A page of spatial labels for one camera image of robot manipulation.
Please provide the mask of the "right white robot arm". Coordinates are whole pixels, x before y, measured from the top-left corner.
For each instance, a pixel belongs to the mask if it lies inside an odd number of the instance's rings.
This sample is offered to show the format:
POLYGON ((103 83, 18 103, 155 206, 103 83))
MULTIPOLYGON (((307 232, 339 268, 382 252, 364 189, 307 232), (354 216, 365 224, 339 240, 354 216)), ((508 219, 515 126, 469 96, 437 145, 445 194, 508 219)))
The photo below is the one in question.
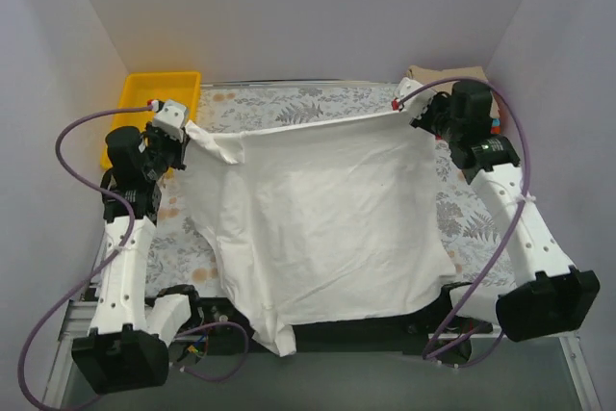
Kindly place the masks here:
POLYGON ((450 158, 482 201, 500 244, 475 281, 443 291, 437 323, 457 331, 470 319, 496 324, 511 341, 579 329, 600 290, 597 275, 581 271, 562 250, 529 192, 529 149, 492 131, 496 89, 477 78, 436 83, 404 79, 393 108, 414 128, 445 141, 450 158))

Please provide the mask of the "white t shirt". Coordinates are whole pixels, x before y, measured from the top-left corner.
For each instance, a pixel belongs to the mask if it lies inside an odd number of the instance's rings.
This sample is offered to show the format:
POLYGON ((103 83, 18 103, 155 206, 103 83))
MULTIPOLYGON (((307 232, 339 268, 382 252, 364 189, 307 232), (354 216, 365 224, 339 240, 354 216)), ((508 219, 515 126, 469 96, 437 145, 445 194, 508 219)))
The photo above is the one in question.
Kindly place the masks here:
POLYGON ((437 223, 434 138, 401 113, 241 133, 186 127, 178 176, 220 285, 255 340, 417 312, 456 274, 437 223))

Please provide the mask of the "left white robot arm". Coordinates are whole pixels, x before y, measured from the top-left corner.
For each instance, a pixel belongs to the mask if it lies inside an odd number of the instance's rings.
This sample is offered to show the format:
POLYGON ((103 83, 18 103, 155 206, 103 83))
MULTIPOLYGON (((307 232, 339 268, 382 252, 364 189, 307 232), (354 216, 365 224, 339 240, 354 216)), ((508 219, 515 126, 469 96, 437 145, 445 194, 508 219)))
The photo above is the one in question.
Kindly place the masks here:
POLYGON ((169 169, 185 169, 188 137, 183 126, 149 122, 124 126, 105 139, 111 168, 100 186, 104 198, 106 257, 98 304, 86 336, 74 340, 72 359, 98 395, 163 385, 168 348, 180 330, 197 332, 203 308, 188 289, 145 303, 147 256, 161 202, 158 182, 169 169))

